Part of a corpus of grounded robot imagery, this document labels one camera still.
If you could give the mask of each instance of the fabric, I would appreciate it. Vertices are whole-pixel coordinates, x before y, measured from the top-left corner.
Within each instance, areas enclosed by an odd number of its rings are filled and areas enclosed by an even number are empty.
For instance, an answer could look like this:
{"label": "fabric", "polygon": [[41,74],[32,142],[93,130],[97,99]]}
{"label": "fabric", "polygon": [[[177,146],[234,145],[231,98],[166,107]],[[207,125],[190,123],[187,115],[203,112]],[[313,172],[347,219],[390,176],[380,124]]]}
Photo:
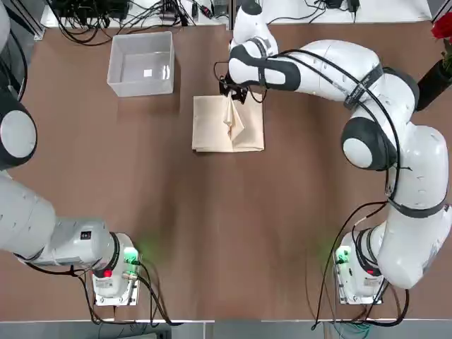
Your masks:
{"label": "fabric", "polygon": [[263,150],[262,104],[250,95],[243,105],[231,96],[194,97],[191,147],[198,152]]}

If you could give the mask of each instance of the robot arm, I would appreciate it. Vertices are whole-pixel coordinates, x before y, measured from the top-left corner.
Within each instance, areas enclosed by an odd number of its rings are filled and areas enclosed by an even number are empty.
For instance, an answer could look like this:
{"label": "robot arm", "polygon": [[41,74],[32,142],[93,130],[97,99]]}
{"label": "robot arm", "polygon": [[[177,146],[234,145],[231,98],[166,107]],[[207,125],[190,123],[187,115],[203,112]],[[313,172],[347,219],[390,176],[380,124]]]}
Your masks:
{"label": "robot arm", "polygon": [[[360,85],[312,54],[346,70]],[[374,264],[362,263],[351,233],[344,236],[336,252],[341,254],[341,302],[371,303],[383,277],[401,288],[414,286],[441,248],[452,222],[452,210],[445,204],[448,152],[444,137],[433,128],[410,122],[419,97],[416,82],[402,72],[383,69],[373,51],[350,42],[321,40],[279,54],[255,3],[244,4],[237,14],[228,66],[223,78],[226,90],[229,85],[232,89],[260,85],[317,95],[346,106],[350,98],[358,99],[368,110],[362,105],[349,106],[352,116],[341,138],[344,155],[362,169],[389,169],[392,191],[397,160],[393,129],[367,93],[354,96],[360,86],[365,86],[381,102],[398,136],[403,169],[387,221],[357,240],[362,254],[372,258]]]}
{"label": "robot arm", "polygon": [[[10,30],[0,0],[0,52]],[[58,218],[49,201],[6,170],[25,164],[37,147],[36,125],[27,109],[0,88],[0,249],[35,266],[78,266],[93,272],[104,304],[129,304],[136,288],[125,275],[137,269],[138,252],[125,234],[110,233],[98,219]]]}

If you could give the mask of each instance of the table surface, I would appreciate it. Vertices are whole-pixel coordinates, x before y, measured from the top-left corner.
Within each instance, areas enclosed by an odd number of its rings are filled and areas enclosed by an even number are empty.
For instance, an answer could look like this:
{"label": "table surface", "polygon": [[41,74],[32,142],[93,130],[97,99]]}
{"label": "table surface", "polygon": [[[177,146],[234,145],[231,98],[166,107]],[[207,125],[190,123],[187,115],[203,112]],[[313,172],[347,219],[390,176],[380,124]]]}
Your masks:
{"label": "table surface", "polygon": [[[315,8],[314,0],[260,0],[266,22],[279,17],[275,23],[300,23],[309,22],[321,13],[317,11],[310,16]],[[405,23],[431,20],[432,15],[427,0],[360,0],[360,8],[356,15],[357,23]],[[328,9],[324,14],[315,19],[315,23],[353,23],[354,14],[339,9]]]}
{"label": "table surface", "polygon": [[[383,65],[419,79],[440,57],[429,23],[277,25],[281,50],[339,39],[376,51]],[[216,95],[215,61],[226,60],[224,27],[172,29],[172,95],[119,99],[106,83],[110,46],[74,45],[48,30],[35,45],[24,103],[38,127],[19,182],[69,217],[100,217],[129,234],[153,262],[173,319],[312,319],[320,267],[346,217],[383,198],[384,175],[347,163],[340,134],[350,113],[337,102],[270,92],[264,106],[266,149],[196,154],[191,150],[193,96]],[[450,93],[414,116],[452,145]],[[385,213],[368,225],[376,225]],[[427,276],[411,290],[408,318],[452,319],[449,238]],[[73,278],[30,270],[0,253],[1,321],[89,319]],[[329,283],[329,295],[333,288]],[[403,303],[403,291],[398,291]],[[148,295],[117,310],[147,319]],[[394,318],[391,293],[374,318]],[[359,307],[339,307],[351,318]],[[111,308],[102,308],[105,317]],[[331,311],[323,301],[321,318]]]}
{"label": "table surface", "polygon": [[[129,22],[133,16],[140,16],[147,13],[144,8],[149,8],[156,4],[158,0],[135,0],[129,11],[129,17],[124,21]],[[210,8],[210,0],[198,0]],[[281,18],[275,23],[307,23],[321,11],[317,11],[315,16],[309,16],[316,9],[307,6],[313,6],[314,0],[258,0],[263,9],[263,15],[266,22],[269,23],[275,18]],[[191,17],[192,1],[180,0],[180,4],[185,8],[187,15]],[[347,8],[347,2],[343,3],[343,9]],[[404,23],[431,20],[432,15],[427,0],[361,0],[360,8],[357,12],[357,23]],[[194,19],[197,25],[222,25],[228,24],[225,17],[208,19],[200,11],[198,18]],[[324,14],[315,19],[316,23],[353,23],[354,15],[349,11],[340,11],[338,9],[328,9]],[[46,27],[58,27],[58,22],[48,6],[45,6],[42,14],[41,23]],[[159,25],[162,21],[157,16],[147,18],[143,27]],[[112,20],[112,28],[119,27],[119,23]]]}

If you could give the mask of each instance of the plastic bin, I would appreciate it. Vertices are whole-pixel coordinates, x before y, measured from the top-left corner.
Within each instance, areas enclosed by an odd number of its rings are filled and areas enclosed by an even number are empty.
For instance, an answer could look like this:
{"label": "plastic bin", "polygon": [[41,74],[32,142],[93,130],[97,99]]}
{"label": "plastic bin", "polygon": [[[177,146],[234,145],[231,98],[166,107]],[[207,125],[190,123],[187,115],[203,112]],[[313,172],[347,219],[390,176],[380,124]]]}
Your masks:
{"label": "plastic bin", "polygon": [[174,87],[171,32],[113,37],[107,83],[118,97],[170,94]]}

